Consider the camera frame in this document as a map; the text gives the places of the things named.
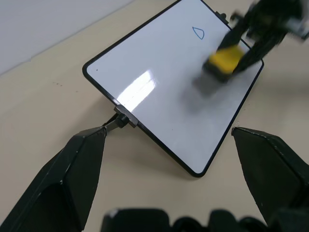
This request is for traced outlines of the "black whiteboard stand clamp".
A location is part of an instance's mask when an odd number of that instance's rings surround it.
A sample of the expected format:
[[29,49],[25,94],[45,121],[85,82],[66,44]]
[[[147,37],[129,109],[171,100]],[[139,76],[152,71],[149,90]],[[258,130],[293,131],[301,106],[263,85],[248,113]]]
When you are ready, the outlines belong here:
[[106,133],[109,133],[117,128],[123,128],[127,124],[133,128],[138,125],[139,121],[123,105],[116,105],[114,107],[114,111],[115,114],[106,123],[103,124]]
[[228,21],[226,19],[226,14],[225,13],[219,13],[218,11],[215,12],[216,16],[219,17],[219,19],[225,24],[228,25]]

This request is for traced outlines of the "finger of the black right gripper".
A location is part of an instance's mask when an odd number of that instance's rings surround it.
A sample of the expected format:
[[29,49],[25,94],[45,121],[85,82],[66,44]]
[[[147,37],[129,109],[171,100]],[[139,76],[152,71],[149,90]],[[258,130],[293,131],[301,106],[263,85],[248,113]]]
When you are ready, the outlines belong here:
[[238,74],[245,71],[266,56],[276,45],[281,43],[281,41],[282,36],[263,36],[247,53],[245,53],[232,73]]
[[247,30],[247,25],[244,23],[237,23],[223,38],[217,50],[229,48],[238,45],[243,33]]

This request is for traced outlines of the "black-framed whiteboard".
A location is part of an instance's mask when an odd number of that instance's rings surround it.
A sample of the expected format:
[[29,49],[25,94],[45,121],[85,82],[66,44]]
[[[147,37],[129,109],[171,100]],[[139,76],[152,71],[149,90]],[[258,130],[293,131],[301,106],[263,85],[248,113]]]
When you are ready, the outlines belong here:
[[228,31],[203,0],[177,0],[90,59],[83,75],[200,178],[264,66],[260,61],[226,83],[203,72]]

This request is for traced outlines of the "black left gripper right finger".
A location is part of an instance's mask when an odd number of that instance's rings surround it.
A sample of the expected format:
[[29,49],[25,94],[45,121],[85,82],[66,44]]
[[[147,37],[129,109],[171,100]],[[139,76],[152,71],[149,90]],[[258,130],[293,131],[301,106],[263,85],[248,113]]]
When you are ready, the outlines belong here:
[[280,137],[234,127],[242,172],[270,228],[309,228],[309,164]]

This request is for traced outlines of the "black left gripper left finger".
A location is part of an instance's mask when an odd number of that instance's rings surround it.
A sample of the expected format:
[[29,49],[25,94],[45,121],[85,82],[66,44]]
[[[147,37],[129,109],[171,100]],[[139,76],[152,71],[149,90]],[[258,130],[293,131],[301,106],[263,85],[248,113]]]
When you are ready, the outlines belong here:
[[83,130],[38,172],[0,232],[82,232],[98,187],[104,127]]

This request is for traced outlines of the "yellow and black whiteboard eraser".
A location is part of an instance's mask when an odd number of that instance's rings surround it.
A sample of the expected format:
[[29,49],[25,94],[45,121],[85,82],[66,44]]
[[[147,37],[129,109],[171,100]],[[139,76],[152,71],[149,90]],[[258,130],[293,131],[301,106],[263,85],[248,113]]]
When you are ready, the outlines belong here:
[[239,45],[219,49],[209,55],[202,70],[211,74],[216,80],[225,83],[233,76],[233,72],[244,54]]

